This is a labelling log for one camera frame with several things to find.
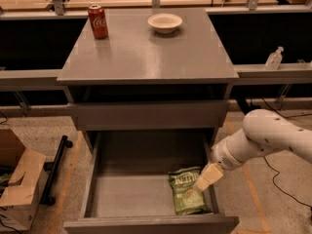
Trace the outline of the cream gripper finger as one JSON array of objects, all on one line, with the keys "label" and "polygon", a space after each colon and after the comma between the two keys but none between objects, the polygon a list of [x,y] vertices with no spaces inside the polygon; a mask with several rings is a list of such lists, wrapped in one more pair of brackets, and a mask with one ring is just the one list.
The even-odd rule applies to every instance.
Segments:
[{"label": "cream gripper finger", "polygon": [[193,188],[198,192],[204,192],[210,185],[223,177],[223,169],[217,163],[210,163],[205,166],[196,179]]}]

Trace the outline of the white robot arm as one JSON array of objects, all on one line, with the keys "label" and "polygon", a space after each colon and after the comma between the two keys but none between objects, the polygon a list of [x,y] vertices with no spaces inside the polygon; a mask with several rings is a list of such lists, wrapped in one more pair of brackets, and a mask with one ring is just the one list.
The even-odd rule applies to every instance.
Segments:
[{"label": "white robot arm", "polygon": [[224,171],[233,171],[253,158],[283,150],[312,163],[312,132],[273,111],[253,110],[245,115],[239,131],[212,147],[211,161],[196,179],[194,189],[203,192],[220,180]]}]

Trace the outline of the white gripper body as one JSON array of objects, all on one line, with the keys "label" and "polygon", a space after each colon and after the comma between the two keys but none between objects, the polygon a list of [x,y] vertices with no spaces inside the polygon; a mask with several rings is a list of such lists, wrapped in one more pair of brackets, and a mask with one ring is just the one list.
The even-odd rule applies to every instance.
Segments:
[{"label": "white gripper body", "polygon": [[226,171],[233,171],[243,166],[230,152],[227,146],[228,137],[212,147],[212,162],[217,163]]}]

